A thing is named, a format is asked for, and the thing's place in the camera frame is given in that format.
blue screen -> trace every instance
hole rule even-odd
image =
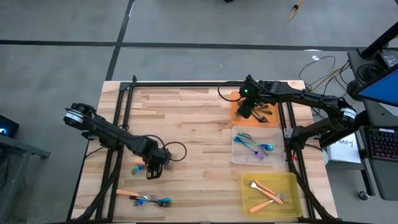
[[[382,100],[391,104],[398,104],[398,69],[395,69],[384,78],[369,85],[359,92],[361,96],[367,96]]]

yellow plastic tray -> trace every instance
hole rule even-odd
[[[282,205],[272,202],[256,213],[250,214],[249,209],[270,200],[257,189],[250,187],[250,182],[258,180],[276,194],[284,194],[284,200],[288,203]],[[297,179],[294,174],[243,174],[241,178],[243,213],[248,217],[301,217]]]

gray carpet floor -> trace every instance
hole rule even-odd
[[[115,42],[128,0],[3,0],[0,40]],[[307,0],[292,21],[291,0],[135,0],[124,42],[261,44],[365,47],[398,21],[394,0]],[[390,46],[398,47],[393,40]],[[96,106],[114,47],[0,45],[0,114],[21,124],[17,138],[51,151],[33,158],[11,212],[30,223],[66,219],[86,141],[66,125],[64,108],[73,102]],[[346,52],[302,50],[170,49],[122,47],[112,80],[295,80],[304,65],[332,55],[335,67]],[[308,67],[311,83],[332,69],[328,58]],[[351,70],[343,73],[353,79]],[[344,95],[334,80],[326,92]],[[346,99],[357,110],[363,104]],[[398,202],[379,196],[364,202],[360,171],[328,168],[340,218],[395,223]]]

wooden table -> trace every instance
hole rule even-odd
[[[113,120],[120,82],[105,82],[98,104],[98,114]],[[303,81],[289,81],[289,85],[302,89]],[[228,97],[236,87],[222,88]],[[122,115],[126,97],[122,104]],[[296,218],[248,218],[241,206],[239,180],[248,172],[288,172],[282,167],[244,166],[231,162],[230,103],[222,100],[215,87],[144,87],[135,88],[129,115],[129,132],[155,134],[164,142],[180,141],[188,154],[182,162],[173,162],[162,177],[146,180],[145,172],[131,175],[136,156],[125,149],[119,179],[119,189],[148,192],[161,197],[172,197],[172,208],[156,206],[133,207],[127,196],[118,195],[114,222],[269,222],[295,221]],[[313,123],[309,107],[294,104],[297,125]],[[99,147],[91,142],[88,152]],[[179,145],[169,147],[174,158],[183,156]],[[106,150],[98,151],[85,161],[76,196],[72,218],[78,217],[100,189]],[[337,216],[328,176],[319,150],[306,147],[303,157],[310,188],[320,203]],[[304,216],[307,217],[305,199],[301,195]],[[104,204],[104,215],[107,212]]]

orange plate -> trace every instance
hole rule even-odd
[[[238,99],[240,97],[238,91],[233,91],[231,93],[231,99]],[[238,110],[239,105],[238,102],[232,102],[231,103],[231,123],[234,126],[251,126],[251,127],[260,127],[260,128],[276,128],[279,127],[279,111],[278,111],[278,105],[272,106],[268,105],[269,111],[272,111],[272,115],[265,114],[261,111],[257,110],[257,113],[259,115],[265,116],[269,123],[260,123],[258,120],[251,115],[248,119],[244,119],[242,116],[236,116],[236,111]]]

